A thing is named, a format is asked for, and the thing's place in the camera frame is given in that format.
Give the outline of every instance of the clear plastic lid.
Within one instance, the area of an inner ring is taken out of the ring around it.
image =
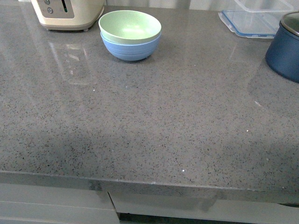
[[[294,7],[284,0],[235,0],[235,2],[250,13],[279,13],[294,10]]]
[[[282,16],[282,13],[249,13],[235,10],[222,10],[219,14],[226,26],[238,36],[268,39],[275,36]]]

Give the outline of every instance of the bowl rim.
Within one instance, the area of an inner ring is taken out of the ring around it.
[[[118,12],[134,12],[134,13],[145,14],[145,15],[147,15],[147,16],[150,16],[150,17],[152,17],[154,20],[156,20],[156,21],[158,22],[158,24],[159,24],[159,31],[156,32],[154,35],[152,35],[152,36],[150,36],[150,37],[146,37],[146,38],[137,38],[137,39],[125,38],[125,37],[121,37],[121,36],[117,36],[117,35],[111,34],[111,33],[109,33],[108,31],[106,31],[106,30],[101,26],[100,22],[101,22],[101,20],[102,20],[106,15],[108,15],[108,14],[113,14],[113,13],[118,13]],[[154,16],[152,16],[152,15],[150,15],[150,14],[147,14],[147,13],[144,13],[144,12],[140,12],[140,11],[135,11],[135,10],[115,10],[115,11],[106,13],[106,14],[104,14],[104,15],[102,15],[102,16],[100,17],[98,24],[99,24],[99,27],[100,27],[101,32],[104,30],[104,32],[108,33],[110,36],[113,36],[113,37],[115,37],[115,38],[122,39],[122,40],[132,40],[132,41],[135,41],[135,40],[146,40],[146,39],[150,39],[150,38],[152,38],[153,36],[156,36],[157,34],[159,34],[159,33],[161,32],[161,30],[162,30],[162,25],[161,25],[160,21],[159,21],[157,18],[155,18]]]
[[[124,44],[124,43],[115,43],[115,42],[112,42],[111,40],[108,40],[107,38],[105,38],[103,36],[102,31],[100,32],[100,35],[101,35],[102,39],[104,39],[108,43],[112,43],[114,45],[118,45],[118,46],[140,46],[140,45],[145,45],[145,44],[152,43],[152,42],[156,41],[157,39],[159,39],[161,37],[162,32],[160,32],[160,34],[154,40],[151,40],[151,41],[145,42],[145,43],[138,43],[138,44]]]

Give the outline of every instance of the pot rim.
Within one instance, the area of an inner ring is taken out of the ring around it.
[[[292,34],[299,36],[299,31],[296,31],[295,29],[289,27],[286,23],[285,23],[285,19],[291,15],[291,14],[298,14],[298,18],[299,18],[299,12],[292,12],[292,13],[287,13],[285,14],[282,19],[280,20],[282,26],[289,32],[291,32]]]

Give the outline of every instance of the toaster slot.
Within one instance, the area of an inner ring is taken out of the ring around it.
[[[64,11],[67,13],[67,7],[66,7],[66,4],[65,4],[65,1],[64,0],[61,0],[62,1],[62,4],[64,6]]]

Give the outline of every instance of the green bowl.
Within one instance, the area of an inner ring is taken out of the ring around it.
[[[119,44],[141,44],[156,39],[161,23],[146,13],[119,10],[103,15],[99,20],[102,35]]]

